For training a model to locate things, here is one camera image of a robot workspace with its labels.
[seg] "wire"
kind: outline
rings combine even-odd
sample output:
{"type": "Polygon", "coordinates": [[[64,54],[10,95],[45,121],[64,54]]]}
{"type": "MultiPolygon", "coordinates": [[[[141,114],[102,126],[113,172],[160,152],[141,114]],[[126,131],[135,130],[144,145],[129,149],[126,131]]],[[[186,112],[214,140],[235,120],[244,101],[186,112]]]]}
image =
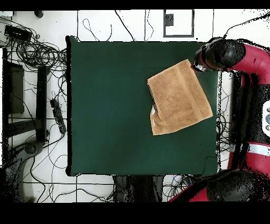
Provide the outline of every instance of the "wire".
{"type": "Polygon", "coordinates": [[[116,15],[118,16],[118,18],[120,19],[120,21],[121,21],[121,23],[123,24],[123,26],[124,26],[124,27],[126,28],[126,30],[129,32],[128,28],[127,28],[127,27],[125,26],[125,24],[123,23],[121,17],[118,15],[117,11],[116,11],[116,10],[114,10],[114,11],[115,11],[116,15]]]}
{"type": "Polygon", "coordinates": [[[224,36],[223,36],[223,39],[226,38],[227,33],[228,33],[228,31],[229,31],[230,29],[232,29],[232,28],[234,28],[234,27],[236,27],[236,26],[239,26],[239,25],[244,25],[244,24],[249,23],[249,22],[251,22],[251,21],[256,21],[256,20],[260,20],[260,19],[262,19],[262,18],[267,18],[267,17],[269,17],[269,16],[270,16],[270,11],[267,12],[266,14],[262,15],[262,16],[259,16],[259,17],[256,17],[256,18],[252,18],[252,19],[250,19],[250,20],[247,20],[246,22],[243,22],[243,23],[234,25],[234,26],[230,27],[230,28],[227,30],[227,32],[226,32],[226,33],[224,34],[224,36]]]}
{"type": "Polygon", "coordinates": [[[62,193],[62,194],[59,194],[59,195],[55,198],[55,200],[54,200],[53,202],[55,203],[56,200],[57,200],[57,198],[60,197],[61,195],[72,194],[72,193],[74,193],[74,192],[76,192],[76,191],[83,191],[83,192],[85,192],[86,194],[88,194],[88,195],[90,195],[90,196],[93,196],[93,197],[96,197],[96,199],[99,199],[99,200],[101,200],[101,201],[103,201],[103,202],[110,202],[110,201],[107,201],[104,197],[99,197],[99,196],[97,196],[97,195],[95,195],[95,194],[91,194],[91,193],[87,192],[85,189],[82,189],[82,188],[78,188],[77,190],[71,191],[71,192],[69,192],[69,193],[62,193]]]}
{"type": "MultiPolygon", "coordinates": [[[[147,23],[149,24],[149,26],[151,26],[151,24],[150,24],[149,21],[148,21],[149,13],[150,13],[150,10],[148,11],[147,23]]],[[[151,37],[152,37],[152,35],[153,35],[153,33],[154,33],[154,28],[153,28],[153,26],[151,26],[151,28],[152,28],[152,33],[151,33],[151,37]]]]}
{"type": "MultiPolygon", "coordinates": [[[[61,156],[68,156],[68,155],[63,154],[63,155],[58,156],[58,158],[57,158],[57,159],[55,160],[55,162],[53,163],[53,169],[54,169],[54,167],[55,167],[55,164],[56,164],[57,160],[58,160],[61,156]]],[[[53,191],[52,191],[51,195],[52,195],[52,196],[50,196],[50,198],[51,198],[52,202],[55,203],[55,201],[53,200],[53,191]]]]}
{"type": "Polygon", "coordinates": [[[34,166],[34,163],[35,163],[35,156],[34,156],[34,160],[33,160],[32,166],[31,166],[31,168],[30,168],[30,174],[31,174],[31,176],[32,176],[33,179],[35,179],[37,182],[39,182],[40,184],[42,184],[42,185],[44,186],[44,190],[43,190],[42,194],[40,195],[40,197],[38,198],[38,200],[37,200],[37,202],[36,202],[36,203],[38,203],[39,200],[40,200],[40,198],[42,197],[42,195],[44,194],[44,192],[45,192],[45,190],[46,190],[46,186],[45,186],[44,183],[42,183],[40,180],[38,180],[37,178],[34,177],[34,175],[33,175],[33,173],[32,173],[32,168],[33,168],[33,166],[34,166]]]}
{"type": "MultiPolygon", "coordinates": [[[[52,144],[54,144],[54,143],[56,143],[56,142],[59,142],[62,138],[64,137],[64,135],[62,135],[57,141],[55,141],[55,142],[53,142],[53,143],[50,143],[49,145],[52,145],[52,144]]],[[[37,166],[35,166],[35,168],[37,168],[46,158],[48,157],[48,155],[37,165],[37,166]]],[[[30,172],[29,173],[27,173],[24,177],[23,177],[23,180],[28,176],[30,174],[30,172]]]]}

